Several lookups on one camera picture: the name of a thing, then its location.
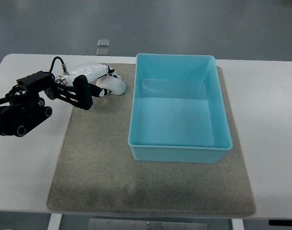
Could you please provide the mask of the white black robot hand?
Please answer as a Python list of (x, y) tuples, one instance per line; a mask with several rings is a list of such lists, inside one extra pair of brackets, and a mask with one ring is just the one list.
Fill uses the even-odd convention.
[(56, 82), (65, 86), (73, 86), (73, 81), (80, 75), (84, 75), (87, 78), (91, 95), (94, 97), (100, 97), (99, 94), (103, 92), (103, 89), (96, 86), (96, 81), (99, 78), (107, 75), (121, 78), (114, 68), (101, 63), (89, 62), (79, 66), (73, 71), (57, 76)]

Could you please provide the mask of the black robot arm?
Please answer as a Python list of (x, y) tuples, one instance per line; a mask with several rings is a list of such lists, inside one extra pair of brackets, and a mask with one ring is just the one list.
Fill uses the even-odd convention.
[(93, 105), (89, 83), (84, 75), (76, 77), (72, 86), (56, 82), (51, 69), (16, 82), (0, 98), (0, 136), (23, 137), (51, 117), (52, 108), (45, 105), (40, 92), (51, 100), (59, 99), (84, 110), (89, 110)]

